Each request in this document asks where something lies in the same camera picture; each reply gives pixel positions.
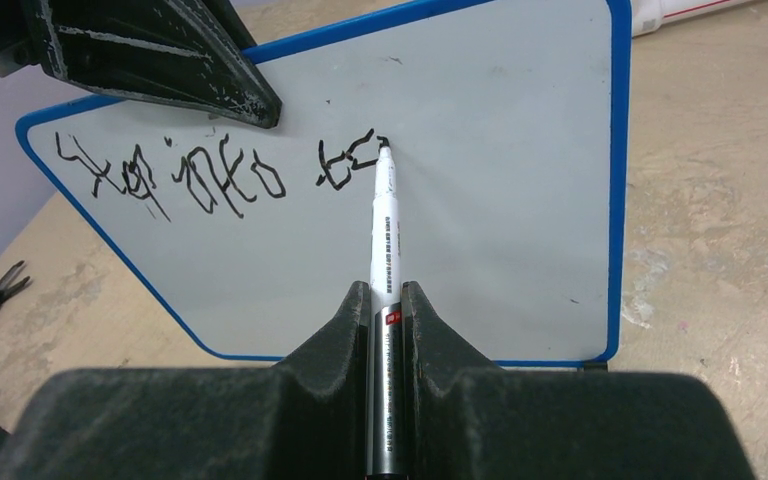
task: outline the whiteboard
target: whiteboard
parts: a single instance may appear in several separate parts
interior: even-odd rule
[[[607,360],[629,29],[627,0],[416,1],[245,51],[284,102],[272,130],[92,96],[17,133],[214,355],[280,359],[368,280],[386,135],[403,280],[502,365]]]

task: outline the white marker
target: white marker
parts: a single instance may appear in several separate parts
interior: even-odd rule
[[[390,142],[381,147],[375,166],[372,200],[372,262],[369,287],[372,318],[366,375],[366,475],[406,475],[405,372],[399,275],[399,203],[396,165]]]

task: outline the blue frame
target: blue frame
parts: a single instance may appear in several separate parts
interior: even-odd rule
[[[249,48],[243,53],[254,63],[262,63],[287,55],[304,52],[331,43],[366,35],[405,23],[430,18],[462,8],[493,0],[415,0],[410,3],[317,28],[281,40]],[[628,97],[631,64],[631,4],[630,0],[605,0],[611,11],[611,172],[610,172],[610,220],[608,251],[608,341],[605,351],[588,361],[607,361],[619,349],[620,306],[622,301],[623,234],[625,225],[626,155],[628,145]],[[205,345],[187,326],[172,307],[145,276],[128,259],[107,233],[96,223],[78,200],[33,151],[28,141],[28,131],[35,125],[102,108],[122,100],[90,95],[72,102],[30,113],[16,122],[16,136],[25,153],[46,177],[57,187],[69,203],[84,217],[93,229],[116,252],[116,255],[134,272],[158,302],[172,315],[181,328],[206,352],[228,360],[278,361],[283,357],[267,355],[228,355],[216,352]],[[496,360],[504,367],[580,367],[584,361],[560,360]]]

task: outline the concrete floor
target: concrete floor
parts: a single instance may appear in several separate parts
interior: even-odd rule
[[[391,2],[241,10],[260,42]],[[622,345],[614,370],[705,381],[768,479],[768,1],[633,42]],[[194,345],[55,196],[0,259],[35,285],[0,314],[0,424],[79,366],[238,365]]]

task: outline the marker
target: marker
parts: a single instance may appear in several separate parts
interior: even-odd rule
[[[372,319],[366,372],[366,478],[407,478],[396,165],[390,142],[386,137],[378,140],[369,266]]]

